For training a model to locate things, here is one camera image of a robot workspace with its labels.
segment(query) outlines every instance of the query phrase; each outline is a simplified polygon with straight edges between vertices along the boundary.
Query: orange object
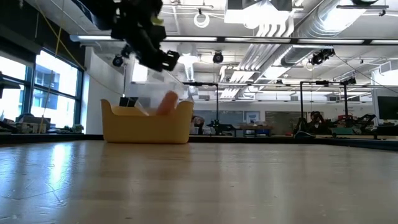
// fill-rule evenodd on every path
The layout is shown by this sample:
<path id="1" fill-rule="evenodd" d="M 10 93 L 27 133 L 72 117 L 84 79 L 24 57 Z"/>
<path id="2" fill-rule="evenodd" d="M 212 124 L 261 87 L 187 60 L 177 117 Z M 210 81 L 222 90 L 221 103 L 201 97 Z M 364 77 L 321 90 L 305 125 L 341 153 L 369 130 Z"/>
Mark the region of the orange object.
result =
<path id="1" fill-rule="evenodd" d="M 178 95 L 173 91 L 168 91 L 157 108 L 156 115 L 169 115 L 170 112 L 175 110 L 177 101 Z"/>

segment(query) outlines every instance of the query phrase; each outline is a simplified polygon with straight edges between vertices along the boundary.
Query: robotic arm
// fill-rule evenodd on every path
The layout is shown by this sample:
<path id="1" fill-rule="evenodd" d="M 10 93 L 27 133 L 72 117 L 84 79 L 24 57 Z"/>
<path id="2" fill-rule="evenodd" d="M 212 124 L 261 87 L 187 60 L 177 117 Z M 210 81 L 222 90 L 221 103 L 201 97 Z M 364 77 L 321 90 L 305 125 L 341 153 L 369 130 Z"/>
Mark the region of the robotic arm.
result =
<path id="1" fill-rule="evenodd" d="M 152 20 L 162 9 L 162 0 L 72 0 L 99 29 L 111 30 L 111 37 L 126 42 L 121 55 L 135 53 L 140 64 L 148 68 L 172 71 L 180 57 L 177 52 L 160 50 L 166 38 L 163 26 Z"/>

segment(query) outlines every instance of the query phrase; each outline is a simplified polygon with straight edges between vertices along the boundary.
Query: plastic bag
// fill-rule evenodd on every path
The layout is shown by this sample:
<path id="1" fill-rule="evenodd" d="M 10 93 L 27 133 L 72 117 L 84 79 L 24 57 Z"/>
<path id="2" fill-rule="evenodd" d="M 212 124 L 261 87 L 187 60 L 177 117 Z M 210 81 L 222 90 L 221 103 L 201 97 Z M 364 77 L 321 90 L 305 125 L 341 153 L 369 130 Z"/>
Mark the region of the plastic bag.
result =
<path id="1" fill-rule="evenodd" d="M 184 98 L 185 92 L 183 83 L 169 72 L 153 70 L 149 70 L 145 83 L 133 84 L 131 88 L 129 97 L 138 97 L 136 108 L 146 115 L 155 114 L 167 92 L 173 91 L 178 95 L 178 99 Z"/>

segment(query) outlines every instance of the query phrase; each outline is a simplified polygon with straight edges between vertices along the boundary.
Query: person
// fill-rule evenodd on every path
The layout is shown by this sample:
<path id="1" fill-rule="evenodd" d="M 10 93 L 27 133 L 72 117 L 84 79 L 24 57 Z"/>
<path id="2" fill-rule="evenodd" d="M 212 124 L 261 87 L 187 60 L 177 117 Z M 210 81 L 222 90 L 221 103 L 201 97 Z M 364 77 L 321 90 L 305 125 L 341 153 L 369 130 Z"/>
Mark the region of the person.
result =
<path id="1" fill-rule="evenodd" d="M 205 125 L 205 120 L 200 116 L 192 115 L 191 123 L 194 127 L 198 128 L 198 134 L 203 134 L 203 125 Z"/>
<path id="2" fill-rule="evenodd" d="M 313 134 L 327 134 L 329 133 L 329 128 L 323 119 L 321 112 L 312 111 L 311 112 L 311 122 L 309 122 L 308 127 L 310 133 Z"/>

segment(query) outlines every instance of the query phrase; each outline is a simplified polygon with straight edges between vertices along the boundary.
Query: desk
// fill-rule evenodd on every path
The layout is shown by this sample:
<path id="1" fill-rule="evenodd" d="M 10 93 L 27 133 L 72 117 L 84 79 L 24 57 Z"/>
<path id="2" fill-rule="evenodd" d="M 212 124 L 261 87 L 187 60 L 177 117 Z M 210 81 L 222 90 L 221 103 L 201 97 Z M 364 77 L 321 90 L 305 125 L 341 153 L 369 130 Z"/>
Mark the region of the desk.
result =
<path id="1" fill-rule="evenodd" d="M 267 130 L 267 136 L 271 136 L 271 130 L 273 129 L 272 126 L 252 126 L 252 125 L 240 125 L 238 130 L 243 131 L 243 136 L 246 137 L 245 131 L 254 131 L 254 137 L 257 137 L 257 133 L 259 130 Z"/>
<path id="2" fill-rule="evenodd" d="M 1 223 L 396 224 L 398 218 L 395 152 L 77 141 L 1 147 L 0 156 Z"/>
<path id="3" fill-rule="evenodd" d="M 333 138 L 331 134 L 317 134 L 315 138 Z M 348 139 L 388 139 L 397 140 L 398 136 L 381 136 L 381 135 L 360 135 L 360 134 L 347 134 L 337 135 L 336 138 L 348 138 Z"/>

